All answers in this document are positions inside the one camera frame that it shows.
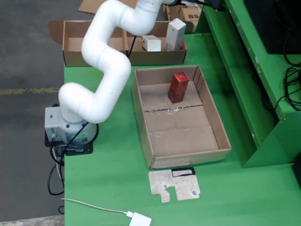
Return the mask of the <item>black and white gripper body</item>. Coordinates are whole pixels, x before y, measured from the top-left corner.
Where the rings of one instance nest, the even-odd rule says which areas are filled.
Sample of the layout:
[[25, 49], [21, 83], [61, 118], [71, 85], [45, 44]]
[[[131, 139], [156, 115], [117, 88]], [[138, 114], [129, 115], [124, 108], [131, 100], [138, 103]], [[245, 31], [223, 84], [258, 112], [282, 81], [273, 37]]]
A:
[[177, 0], [175, 5], [198, 7], [202, 5], [201, 0]]

